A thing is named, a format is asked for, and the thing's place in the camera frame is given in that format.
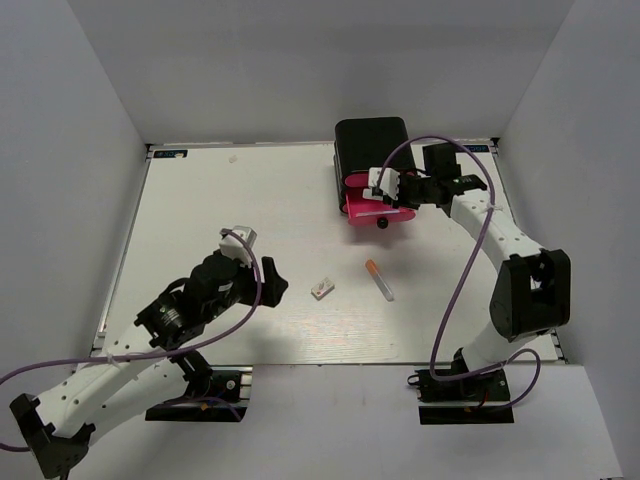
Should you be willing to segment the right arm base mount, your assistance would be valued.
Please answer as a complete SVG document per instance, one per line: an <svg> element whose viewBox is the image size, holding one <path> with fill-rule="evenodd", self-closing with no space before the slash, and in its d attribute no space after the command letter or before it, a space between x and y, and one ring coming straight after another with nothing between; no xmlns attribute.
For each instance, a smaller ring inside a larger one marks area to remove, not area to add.
<svg viewBox="0 0 640 480"><path fill-rule="evenodd" d="M438 382L426 369L407 378L417 390L420 424L497 425L513 424L509 386L503 370L457 382Z"/></svg>

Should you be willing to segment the blue cap glue stick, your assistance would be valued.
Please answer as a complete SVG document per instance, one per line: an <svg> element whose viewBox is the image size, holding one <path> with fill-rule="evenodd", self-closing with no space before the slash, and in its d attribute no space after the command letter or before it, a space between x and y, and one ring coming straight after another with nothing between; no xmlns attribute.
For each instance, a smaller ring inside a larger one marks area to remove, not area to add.
<svg viewBox="0 0 640 480"><path fill-rule="evenodd" d="M358 212L355 217L356 218L362 218L362 217L373 217L373 216L385 216L385 215L394 215L394 214L399 214L402 213L400 210L385 210L385 211L365 211L365 212Z"/></svg>

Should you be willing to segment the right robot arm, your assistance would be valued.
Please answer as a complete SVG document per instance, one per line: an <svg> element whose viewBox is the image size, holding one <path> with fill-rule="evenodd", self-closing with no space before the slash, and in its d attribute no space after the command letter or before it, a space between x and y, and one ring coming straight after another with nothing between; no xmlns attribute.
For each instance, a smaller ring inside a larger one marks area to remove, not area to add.
<svg viewBox="0 0 640 480"><path fill-rule="evenodd" d="M430 372L434 380L451 382L459 396L472 399L486 389L487 375L526 353L533 338L569 322L571 260L564 250L549 250L532 240L500 210L486 169L479 175L463 174L457 155L464 149L453 143L424 147L425 176L400 174L395 194L405 206L436 206L476 242L446 317L451 316L479 254L485 254L497 272L489 323L459 349L449 371Z"/></svg>

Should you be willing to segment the orange cap glue stick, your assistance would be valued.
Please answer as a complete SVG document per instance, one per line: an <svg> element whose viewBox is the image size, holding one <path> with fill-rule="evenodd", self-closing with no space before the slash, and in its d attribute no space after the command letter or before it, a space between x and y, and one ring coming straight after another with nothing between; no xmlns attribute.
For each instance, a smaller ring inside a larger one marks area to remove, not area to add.
<svg viewBox="0 0 640 480"><path fill-rule="evenodd" d="M365 262L365 268L369 273L369 275L371 276L371 278L373 279L376 286L378 287L378 289L380 290L385 300L387 302L392 302L394 300L393 291L391 290L390 286L381 275L377 264L372 259L368 259Z"/></svg>

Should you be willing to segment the pink top drawer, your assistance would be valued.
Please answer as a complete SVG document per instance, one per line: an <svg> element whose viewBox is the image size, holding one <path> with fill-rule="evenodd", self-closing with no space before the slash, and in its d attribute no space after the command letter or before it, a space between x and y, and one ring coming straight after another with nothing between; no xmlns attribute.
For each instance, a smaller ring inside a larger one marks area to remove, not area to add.
<svg viewBox="0 0 640 480"><path fill-rule="evenodd" d="M369 173L367 171L353 173L345 176L341 182L345 189L364 189L369 185Z"/></svg>

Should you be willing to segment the pink drawer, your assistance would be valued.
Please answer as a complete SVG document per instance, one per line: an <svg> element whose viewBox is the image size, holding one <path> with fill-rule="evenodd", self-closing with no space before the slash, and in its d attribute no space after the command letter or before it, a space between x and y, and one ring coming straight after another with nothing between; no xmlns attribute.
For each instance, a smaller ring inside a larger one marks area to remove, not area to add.
<svg viewBox="0 0 640 480"><path fill-rule="evenodd" d="M345 189L364 189L369 185L369 173L367 171L353 173L345 176L341 182Z"/></svg>
<svg viewBox="0 0 640 480"><path fill-rule="evenodd" d="M393 223L402 223L413 220L416 212L407 208L395 208L380 201L365 200L362 196L363 189L349 189L346 192L344 212L347 222L353 227L376 226L385 229ZM373 216L356 218L358 212L400 210L402 213L385 216Z"/></svg>

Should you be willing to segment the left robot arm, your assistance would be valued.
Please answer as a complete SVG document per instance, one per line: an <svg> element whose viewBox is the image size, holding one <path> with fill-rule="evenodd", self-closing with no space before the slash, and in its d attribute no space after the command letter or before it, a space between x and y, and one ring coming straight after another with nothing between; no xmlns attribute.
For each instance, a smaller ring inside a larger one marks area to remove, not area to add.
<svg viewBox="0 0 640 480"><path fill-rule="evenodd" d="M91 445L163 402L206 400L215 372L188 342L231 307L276 307L288 287L270 257L216 250L171 282L103 353L79 361L68 379L10 410L46 479L65 479Z"/></svg>

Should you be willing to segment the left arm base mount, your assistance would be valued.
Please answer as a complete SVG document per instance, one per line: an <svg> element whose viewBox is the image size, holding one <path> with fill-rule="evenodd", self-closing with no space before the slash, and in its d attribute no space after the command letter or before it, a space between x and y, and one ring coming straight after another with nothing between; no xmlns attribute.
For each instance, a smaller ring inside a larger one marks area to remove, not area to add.
<svg viewBox="0 0 640 480"><path fill-rule="evenodd" d="M252 367L214 367L204 380L188 386L181 397L166 400L145 413L148 422L239 423L250 400Z"/></svg>

